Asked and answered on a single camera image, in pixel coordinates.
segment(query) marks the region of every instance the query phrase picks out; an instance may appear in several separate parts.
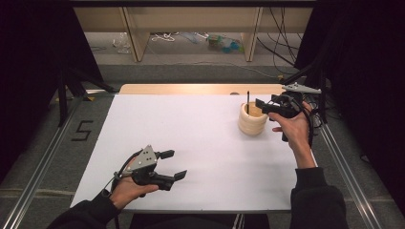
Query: blue object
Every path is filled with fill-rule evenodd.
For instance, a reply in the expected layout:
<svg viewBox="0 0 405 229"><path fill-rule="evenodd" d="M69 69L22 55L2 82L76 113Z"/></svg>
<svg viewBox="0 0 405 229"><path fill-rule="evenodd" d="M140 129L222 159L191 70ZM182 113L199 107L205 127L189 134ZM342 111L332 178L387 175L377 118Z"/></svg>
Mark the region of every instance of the blue object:
<svg viewBox="0 0 405 229"><path fill-rule="evenodd" d="M225 52L225 53L230 53L230 48L228 48L228 47L223 47L223 52Z"/></svg>
<svg viewBox="0 0 405 229"><path fill-rule="evenodd" d="M232 50L238 50L238 49L239 49L239 45L238 45L235 41L232 41L232 43L230 43L230 48L231 48Z"/></svg>

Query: wrist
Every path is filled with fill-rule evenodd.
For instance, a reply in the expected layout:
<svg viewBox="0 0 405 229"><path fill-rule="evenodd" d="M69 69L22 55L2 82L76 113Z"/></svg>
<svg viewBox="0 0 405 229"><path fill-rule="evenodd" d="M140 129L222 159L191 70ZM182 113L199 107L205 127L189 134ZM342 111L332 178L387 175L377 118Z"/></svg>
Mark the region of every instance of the wrist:
<svg viewBox="0 0 405 229"><path fill-rule="evenodd" d="M125 200L125 198L121 195L117 195L114 193L110 195L110 200L113 202L114 206L116 206L118 210L122 210L130 202Z"/></svg>
<svg viewBox="0 0 405 229"><path fill-rule="evenodd" d="M309 144L305 141L291 144L298 169L308 169L316 167Z"/></svg>
<svg viewBox="0 0 405 229"><path fill-rule="evenodd" d="M107 224L108 221L120 213L120 210L109 199L109 196L110 193L103 190L87 205L90 216L103 224Z"/></svg>

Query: white table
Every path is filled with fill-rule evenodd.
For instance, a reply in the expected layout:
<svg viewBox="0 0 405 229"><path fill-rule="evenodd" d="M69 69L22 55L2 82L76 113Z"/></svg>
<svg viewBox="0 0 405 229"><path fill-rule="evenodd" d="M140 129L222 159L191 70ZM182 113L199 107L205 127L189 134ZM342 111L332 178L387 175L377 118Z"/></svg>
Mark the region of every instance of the white table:
<svg viewBox="0 0 405 229"><path fill-rule="evenodd" d="M250 100L270 99L250 93ZM174 150L156 171L173 176L187 170L172 190L130 203L137 212L260 212L289 210L295 185L292 151L268 122L257 136L237 125L245 95L116 95L72 206L92 199L134 152L151 144Z"/></svg>

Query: person's left hand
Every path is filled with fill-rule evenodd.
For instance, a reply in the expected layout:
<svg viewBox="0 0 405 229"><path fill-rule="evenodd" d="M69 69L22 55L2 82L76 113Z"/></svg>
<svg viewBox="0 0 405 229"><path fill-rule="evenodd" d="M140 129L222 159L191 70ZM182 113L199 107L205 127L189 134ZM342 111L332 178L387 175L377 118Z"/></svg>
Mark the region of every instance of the person's left hand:
<svg viewBox="0 0 405 229"><path fill-rule="evenodd" d="M110 195L110 200L118 210L122 210L132 200L143 194L155 192L159 189L158 185L137 185L131 177L123 177Z"/></svg>

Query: sleeve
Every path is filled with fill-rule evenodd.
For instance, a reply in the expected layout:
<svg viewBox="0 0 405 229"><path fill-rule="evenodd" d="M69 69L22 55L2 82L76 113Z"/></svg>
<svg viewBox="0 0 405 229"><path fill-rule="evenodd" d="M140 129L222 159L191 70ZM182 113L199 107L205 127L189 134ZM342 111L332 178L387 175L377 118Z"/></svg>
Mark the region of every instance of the sleeve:
<svg viewBox="0 0 405 229"><path fill-rule="evenodd" d="M120 213L108 198L109 194L107 190L103 190L92 201L79 202L57 217L48 229L106 228L107 223Z"/></svg>
<svg viewBox="0 0 405 229"><path fill-rule="evenodd" d="M346 205L342 193L329 186L322 168L296 169L297 183L291 191L290 229L345 229Z"/></svg>

